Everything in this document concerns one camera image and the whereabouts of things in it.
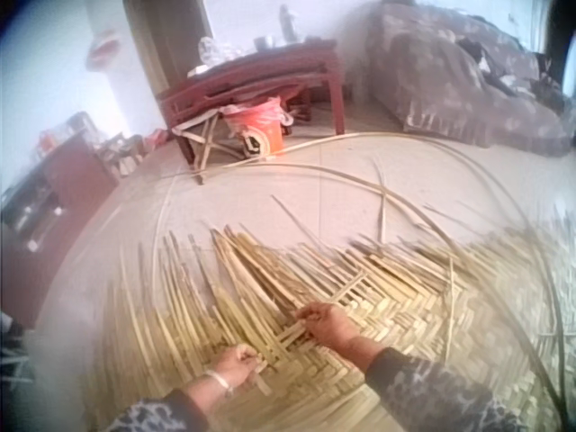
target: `bracelet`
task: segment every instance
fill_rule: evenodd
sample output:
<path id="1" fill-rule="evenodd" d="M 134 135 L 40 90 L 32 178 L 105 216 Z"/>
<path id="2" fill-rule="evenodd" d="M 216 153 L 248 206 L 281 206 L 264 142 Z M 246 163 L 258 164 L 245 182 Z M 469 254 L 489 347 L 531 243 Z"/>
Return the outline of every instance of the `bracelet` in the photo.
<path id="1" fill-rule="evenodd" d="M 204 373 L 202 375 L 206 375 L 206 376 L 210 376 L 211 378 L 214 378 L 218 382 L 218 384 L 221 385 L 222 387 L 224 387 L 224 389 L 226 390 L 226 398 L 232 397 L 232 394 L 234 393 L 234 387 L 232 387 L 230 384 L 228 384 L 228 381 L 226 381 L 224 378 L 222 378 L 222 375 L 213 371 L 212 369 L 208 369 L 208 370 L 204 371 Z"/>

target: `patterned sleeve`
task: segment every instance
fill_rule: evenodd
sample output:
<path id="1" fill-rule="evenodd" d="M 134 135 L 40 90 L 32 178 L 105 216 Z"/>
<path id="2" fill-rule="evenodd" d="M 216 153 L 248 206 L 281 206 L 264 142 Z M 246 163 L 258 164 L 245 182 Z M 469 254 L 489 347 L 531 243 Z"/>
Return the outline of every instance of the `patterned sleeve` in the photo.
<path id="1" fill-rule="evenodd" d="M 366 372 L 382 405 L 409 432 L 525 431 L 517 416 L 486 387 L 441 364 L 384 349 Z"/>
<path id="2" fill-rule="evenodd" d="M 161 400 L 141 400 L 128 407 L 106 429 L 107 432 L 204 432 L 208 422 L 202 412 L 180 390 Z"/>

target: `left hand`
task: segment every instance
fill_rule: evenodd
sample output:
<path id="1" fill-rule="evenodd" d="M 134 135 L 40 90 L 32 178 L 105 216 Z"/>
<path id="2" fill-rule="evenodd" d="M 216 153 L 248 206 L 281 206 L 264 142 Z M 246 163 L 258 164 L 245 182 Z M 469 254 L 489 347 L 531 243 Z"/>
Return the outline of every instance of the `left hand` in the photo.
<path id="1" fill-rule="evenodd" d="M 354 322 L 335 304 L 310 303 L 296 312 L 296 318 L 304 320 L 306 329 L 321 345 L 341 355 L 350 342 L 360 336 Z"/>
<path id="2" fill-rule="evenodd" d="M 212 370 L 236 389 L 246 382 L 257 366 L 257 351 L 252 346 L 241 344 L 226 348 Z"/>

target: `wooden stool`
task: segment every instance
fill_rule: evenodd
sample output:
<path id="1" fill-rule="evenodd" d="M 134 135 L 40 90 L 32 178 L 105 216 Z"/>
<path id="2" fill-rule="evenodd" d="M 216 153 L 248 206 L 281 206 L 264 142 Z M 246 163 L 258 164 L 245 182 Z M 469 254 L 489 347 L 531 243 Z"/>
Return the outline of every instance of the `wooden stool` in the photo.
<path id="1" fill-rule="evenodd" d="M 193 163 L 194 171 L 196 173 L 201 173 L 206 169 L 208 156 L 210 155 L 212 148 L 228 153 L 234 158 L 244 158 L 244 155 L 235 149 L 214 141 L 214 129 L 216 128 L 216 123 L 220 117 L 220 109 L 214 108 L 172 128 L 172 132 L 175 135 L 179 137 L 185 137 L 188 139 L 188 141 L 190 141 L 190 145 L 192 146 L 193 152 L 196 155 Z M 189 131 L 201 125 L 202 129 L 200 135 Z M 203 185 L 204 179 L 202 174 L 199 175 L 199 178 L 200 184 Z"/>

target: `red wooden table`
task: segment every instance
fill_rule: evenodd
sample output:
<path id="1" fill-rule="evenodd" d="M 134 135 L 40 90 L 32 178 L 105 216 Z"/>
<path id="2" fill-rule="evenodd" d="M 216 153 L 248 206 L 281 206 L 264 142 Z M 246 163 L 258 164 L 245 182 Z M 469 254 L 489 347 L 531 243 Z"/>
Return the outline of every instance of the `red wooden table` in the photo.
<path id="1" fill-rule="evenodd" d="M 312 40 L 258 52 L 213 67 L 157 95 L 169 130 L 211 108 L 234 104 L 236 98 L 280 86 L 327 83 L 337 135 L 344 133 L 344 101 L 338 56 L 333 40 Z M 194 153 L 177 137 L 189 164 Z"/>

